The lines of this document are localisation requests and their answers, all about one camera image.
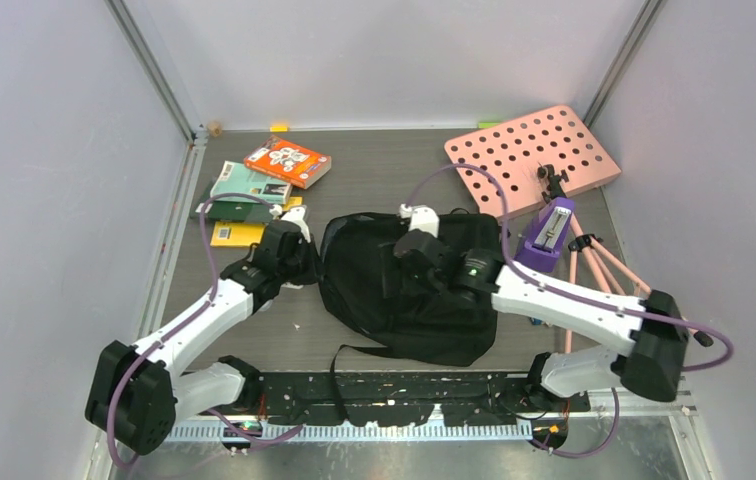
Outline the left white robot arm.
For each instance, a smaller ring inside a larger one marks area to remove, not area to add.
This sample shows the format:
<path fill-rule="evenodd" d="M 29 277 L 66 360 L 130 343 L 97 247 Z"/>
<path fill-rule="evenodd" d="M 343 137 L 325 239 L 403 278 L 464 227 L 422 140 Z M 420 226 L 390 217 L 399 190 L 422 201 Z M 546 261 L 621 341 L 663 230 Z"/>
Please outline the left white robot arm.
<path fill-rule="evenodd" d="M 194 304 L 130 345 L 114 341 L 100 353 L 84 417 L 139 455 L 157 449 L 173 427 L 213 407 L 252 412 L 261 398 L 258 373 L 226 356 L 193 373 L 190 364 L 215 340 L 270 306 L 283 287 L 318 279 L 318 254 L 295 207 L 270 222 L 253 254 L 228 265 Z"/>

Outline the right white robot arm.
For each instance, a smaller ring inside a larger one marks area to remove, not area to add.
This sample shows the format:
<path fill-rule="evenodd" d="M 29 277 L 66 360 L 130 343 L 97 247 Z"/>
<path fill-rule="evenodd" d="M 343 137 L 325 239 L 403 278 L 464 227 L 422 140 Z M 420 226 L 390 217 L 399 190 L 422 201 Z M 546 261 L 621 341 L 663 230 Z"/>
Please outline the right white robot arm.
<path fill-rule="evenodd" d="M 405 276 L 447 291 L 462 307 L 538 317 L 595 341 L 590 349 L 534 358 L 524 385 L 534 408 L 550 410 L 562 399 L 606 388 L 656 402 L 676 399 L 690 332 L 671 295 L 594 291 L 535 272 L 503 247 L 459 252 L 421 229 L 405 233 L 391 252 Z"/>

